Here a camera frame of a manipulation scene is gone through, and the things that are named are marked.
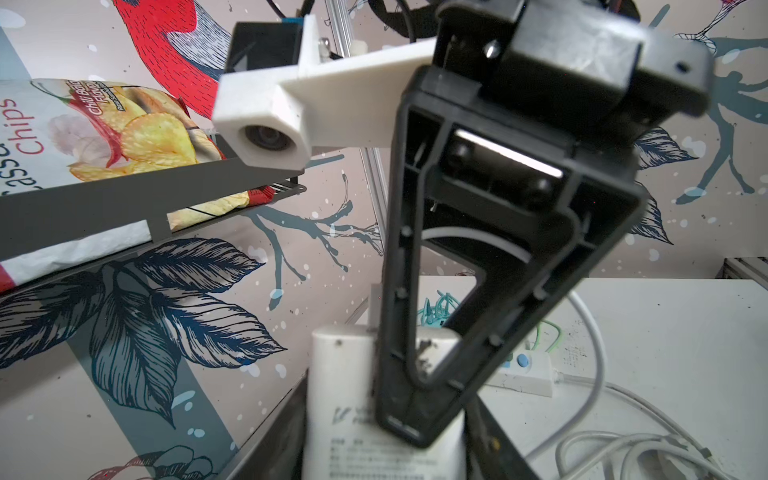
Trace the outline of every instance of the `dark gray metal shelf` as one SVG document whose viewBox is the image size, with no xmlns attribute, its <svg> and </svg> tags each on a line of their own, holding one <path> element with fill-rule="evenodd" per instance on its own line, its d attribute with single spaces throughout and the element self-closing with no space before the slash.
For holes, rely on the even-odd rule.
<svg viewBox="0 0 768 480">
<path fill-rule="evenodd" d="M 147 220 L 152 236 L 150 242 L 49 273 L 7 290 L 0 293 L 0 301 L 155 247 L 171 238 L 186 236 L 261 205 L 235 209 L 175 232 L 168 226 L 166 215 L 169 212 L 265 185 L 275 190 L 270 204 L 301 194 L 306 191 L 306 187 L 297 181 L 301 173 L 248 167 L 240 159 L 231 158 L 0 197 L 0 259 L 3 260 L 139 220 Z M 183 188 L 169 185 L 183 185 Z"/>
</svg>

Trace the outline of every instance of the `black plastic bracket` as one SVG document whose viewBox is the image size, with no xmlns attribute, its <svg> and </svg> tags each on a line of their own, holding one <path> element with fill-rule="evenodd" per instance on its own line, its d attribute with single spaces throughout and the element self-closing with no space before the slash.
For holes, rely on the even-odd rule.
<svg viewBox="0 0 768 480">
<path fill-rule="evenodd" d="M 580 2 L 454 0 L 438 15 L 433 65 L 404 92 L 392 141 L 376 373 L 377 422 L 420 447 L 640 219 L 632 142 L 676 111 L 700 114 L 712 75 L 700 45 Z M 690 77 L 674 72 L 683 61 Z M 490 233 L 518 252 L 427 242 L 472 266 L 478 284 L 445 324 L 462 341 L 426 376 L 415 313 L 422 232 L 435 227 Z"/>
<path fill-rule="evenodd" d="M 225 73 L 298 65 L 303 24 L 237 22 Z"/>
</svg>

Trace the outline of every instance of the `leaf illustration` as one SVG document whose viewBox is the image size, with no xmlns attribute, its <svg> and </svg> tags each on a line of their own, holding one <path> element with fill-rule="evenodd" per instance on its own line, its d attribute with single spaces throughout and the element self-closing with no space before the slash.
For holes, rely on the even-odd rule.
<svg viewBox="0 0 768 480">
<path fill-rule="evenodd" d="M 148 297 L 116 284 L 94 326 L 91 358 L 94 382 L 118 405 L 156 412 L 173 426 L 181 355 L 152 318 Z"/>
<path fill-rule="evenodd" d="M 221 293 L 263 263 L 218 238 L 183 238 L 149 250 L 135 265 L 160 286 Z"/>
<path fill-rule="evenodd" d="M 635 183 L 645 188 L 640 182 Z M 648 194 L 648 203 L 645 207 L 643 218 L 632 227 L 629 233 L 641 235 L 642 237 L 654 238 L 669 243 L 670 245 L 674 245 L 674 243 L 670 242 L 670 239 L 667 237 L 667 232 L 664 231 L 664 221 L 661 219 L 659 205 L 656 203 L 656 199 L 650 194 Z"/>
<path fill-rule="evenodd" d="M 640 151 L 640 170 L 698 158 L 680 148 L 680 145 L 672 140 L 672 137 L 662 127 L 648 131 L 637 139 L 635 145 Z"/>
<path fill-rule="evenodd" d="M 176 445 L 165 452 L 151 452 L 139 455 L 118 467 L 105 468 L 94 473 L 88 480 L 109 480 L 110 478 L 162 478 L 163 480 L 204 480 L 218 475 L 213 463 L 206 456 L 195 457 L 194 451 L 184 445 Z"/>
<path fill-rule="evenodd" d="M 0 303 L 0 369 L 63 342 L 98 312 L 104 284 L 80 272 Z"/>
<path fill-rule="evenodd" d="M 201 365 L 234 368 L 285 350 L 254 315 L 205 293 L 155 290 L 152 310 L 182 355 Z"/>
</svg>

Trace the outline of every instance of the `coiled white cable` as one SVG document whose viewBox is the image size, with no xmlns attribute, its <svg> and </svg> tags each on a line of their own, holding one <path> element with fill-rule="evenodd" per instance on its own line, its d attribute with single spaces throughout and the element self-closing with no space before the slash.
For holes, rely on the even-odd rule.
<svg viewBox="0 0 768 480">
<path fill-rule="evenodd" d="M 660 452 L 667 452 L 677 457 L 684 458 L 687 461 L 694 463 L 701 468 L 704 468 L 709 473 L 714 475 L 715 478 L 718 478 L 718 480 L 738 480 L 738 478 L 732 475 L 728 475 L 715 465 L 712 465 L 708 461 L 694 455 L 691 452 L 688 452 L 686 449 L 679 449 L 678 447 L 669 445 L 668 443 L 664 442 L 641 442 L 632 447 L 627 453 L 627 456 L 624 457 L 624 461 L 621 463 L 621 480 L 630 480 L 630 468 L 637 464 L 637 457 L 639 457 L 643 452 L 647 452 L 648 450 L 658 450 Z"/>
<path fill-rule="evenodd" d="M 465 227 L 436 227 L 422 231 L 423 240 L 431 240 L 433 238 L 443 237 L 458 237 L 481 241 L 500 250 L 503 250 L 506 253 L 509 253 L 521 262 L 528 263 L 531 261 L 531 254 L 526 249 L 515 245 L 509 240 L 498 237 L 493 233 Z M 589 396 L 587 397 L 587 401 L 584 403 L 584 405 L 582 405 L 576 414 L 571 417 L 571 419 L 568 420 L 562 427 L 560 427 L 555 433 L 545 439 L 538 447 L 533 449 L 531 453 L 527 454 L 525 456 L 526 462 L 532 462 L 539 455 L 546 452 L 548 449 L 550 449 L 550 447 L 554 446 L 554 444 L 559 442 L 560 439 L 568 434 L 568 432 L 573 429 L 581 420 L 583 420 L 584 417 L 586 417 L 587 414 L 592 410 L 592 408 L 594 408 L 594 404 L 597 403 L 598 397 L 600 397 L 600 393 L 603 389 L 603 385 L 605 384 L 605 345 L 603 344 L 603 337 L 600 335 L 598 323 L 592 316 L 592 312 L 589 311 L 587 305 L 584 304 L 584 301 L 579 297 L 578 294 L 576 294 L 576 292 L 571 291 L 568 294 L 568 301 L 571 302 L 571 305 L 573 305 L 573 307 L 576 309 L 576 313 L 578 313 L 578 315 L 584 321 L 584 325 L 587 327 L 587 331 L 589 332 L 589 336 L 592 340 L 596 363 L 594 385 L 592 386 L 592 390 L 589 392 Z"/>
<path fill-rule="evenodd" d="M 563 439 L 562 442 L 558 444 L 558 448 L 554 452 L 554 460 L 558 466 L 558 474 L 560 474 L 561 480 L 575 480 L 576 478 L 579 478 L 588 472 L 589 469 L 594 467 L 600 460 L 609 456 L 611 453 L 617 451 L 618 449 L 629 446 L 633 443 L 646 442 L 650 440 L 661 440 L 662 438 L 662 435 L 654 435 L 651 433 L 636 433 L 633 435 L 622 436 L 613 432 L 577 432 L 567 436 L 565 439 Z M 589 457 L 586 459 L 582 460 L 581 463 L 573 467 L 572 470 L 567 471 L 565 465 L 566 451 L 572 444 L 586 439 L 610 439 L 611 442 L 597 450 L 592 455 L 589 455 Z"/>
</svg>

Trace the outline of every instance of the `metal rod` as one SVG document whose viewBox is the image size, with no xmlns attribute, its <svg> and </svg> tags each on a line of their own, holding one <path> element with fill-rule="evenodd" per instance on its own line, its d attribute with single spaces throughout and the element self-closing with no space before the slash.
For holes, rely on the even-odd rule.
<svg viewBox="0 0 768 480">
<path fill-rule="evenodd" d="M 349 57 L 349 48 L 354 34 L 352 24 L 349 22 L 346 4 L 343 0 L 326 0 L 326 7 L 338 53 L 343 57 Z M 376 215 L 376 223 L 379 225 L 382 245 L 386 248 L 387 189 L 389 187 L 384 175 L 381 153 L 378 148 L 361 148 L 360 157 L 362 157 L 362 166 L 366 172 L 373 213 Z"/>
</svg>

